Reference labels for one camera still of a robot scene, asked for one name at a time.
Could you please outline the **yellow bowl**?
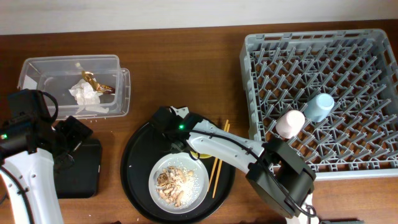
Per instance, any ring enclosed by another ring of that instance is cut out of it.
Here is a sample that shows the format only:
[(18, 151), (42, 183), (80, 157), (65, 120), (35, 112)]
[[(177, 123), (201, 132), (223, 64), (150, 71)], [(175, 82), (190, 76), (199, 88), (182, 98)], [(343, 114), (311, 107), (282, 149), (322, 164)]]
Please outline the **yellow bowl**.
[(193, 151), (190, 151), (190, 154), (191, 154), (191, 156), (192, 156), (194, 159), (208, 159), (208, 158), (211, 158), (211, 155), (208, 155), (208, 154), (200, 154), (200, 153), (193, 152)]

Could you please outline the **white tissue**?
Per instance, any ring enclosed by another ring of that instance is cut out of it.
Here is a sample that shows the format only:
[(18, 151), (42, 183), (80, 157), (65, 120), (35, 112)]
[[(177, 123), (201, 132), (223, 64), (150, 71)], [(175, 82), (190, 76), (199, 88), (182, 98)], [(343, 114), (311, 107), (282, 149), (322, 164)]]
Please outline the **white tissue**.
[(84, 79), (81, 79), (76, 85), (69, 89), (70, 94), (76, 100), (79, 108), (76, 114), (83, 110), (97, 113), (108, 113), (108, 108), (100, 106), (100, 96), (102, 93), (93, 89), (93, 87)]

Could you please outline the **gold snack wrapper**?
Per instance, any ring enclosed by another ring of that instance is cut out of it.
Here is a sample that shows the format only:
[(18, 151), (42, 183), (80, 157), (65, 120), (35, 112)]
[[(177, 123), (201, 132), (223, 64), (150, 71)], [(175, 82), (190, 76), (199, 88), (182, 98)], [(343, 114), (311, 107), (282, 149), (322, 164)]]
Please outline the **gold snack wrapper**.
[(81, 72), (83, 79), (88, 82), (92, 88), (100, 93), (103, 94), (115, 94), (116, 89), (111, 87), (111, 86), (107, 86), (107, 85), (103, 85), (98, 83), (96, 80), (94, 80), (94, 74), (91, 72), (87, 72), (87, 71), (82, 71)]

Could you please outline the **pink cup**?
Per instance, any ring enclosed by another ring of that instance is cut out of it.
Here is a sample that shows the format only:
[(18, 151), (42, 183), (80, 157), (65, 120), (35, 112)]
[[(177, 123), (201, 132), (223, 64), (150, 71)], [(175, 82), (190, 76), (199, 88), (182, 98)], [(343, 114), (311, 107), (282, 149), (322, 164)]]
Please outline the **pink cup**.
[(276, 122), (277, 134), (283, 138), (291, 139), (298, 135), (305, 124), (305, 116), (298, 110), (290, 110), (282, 115)]

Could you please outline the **light blue cup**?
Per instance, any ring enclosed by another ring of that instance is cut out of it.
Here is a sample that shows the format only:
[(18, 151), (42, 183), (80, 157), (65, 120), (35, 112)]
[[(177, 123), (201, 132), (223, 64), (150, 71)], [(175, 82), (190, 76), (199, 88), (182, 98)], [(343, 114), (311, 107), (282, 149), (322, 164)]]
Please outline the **light blue cup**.
[(335, 101), (331, 95), (320, 93), (307, 103), (303, 113), (306, 118), (318, 123), (329, 115), (334, 105)]

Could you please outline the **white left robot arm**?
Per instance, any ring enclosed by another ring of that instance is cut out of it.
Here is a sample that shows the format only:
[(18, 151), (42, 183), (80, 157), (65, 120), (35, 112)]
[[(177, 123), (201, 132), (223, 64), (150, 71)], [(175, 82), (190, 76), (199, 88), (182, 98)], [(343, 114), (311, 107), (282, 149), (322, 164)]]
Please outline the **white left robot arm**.
[(12, 117), (1, 126), (1, 177), (16, 223), (63, 223), (54, 181), (55, 160), (75, 151), (92, 130), (69, 116), (57, 121), (40, 90), (7, 97)]

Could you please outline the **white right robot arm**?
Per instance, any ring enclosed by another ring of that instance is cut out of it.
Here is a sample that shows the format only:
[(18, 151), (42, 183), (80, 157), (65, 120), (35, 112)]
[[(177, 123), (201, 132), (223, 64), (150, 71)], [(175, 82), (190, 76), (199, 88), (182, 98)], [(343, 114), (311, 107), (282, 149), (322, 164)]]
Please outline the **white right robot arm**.
[(287, 223), (319, 223), (312, 204), (316, 174), (285, 141), (241, 138), (188, 108), (161, 107), (150, 124), (179, 152), (221, 159), (244, 172), (258, 196)]

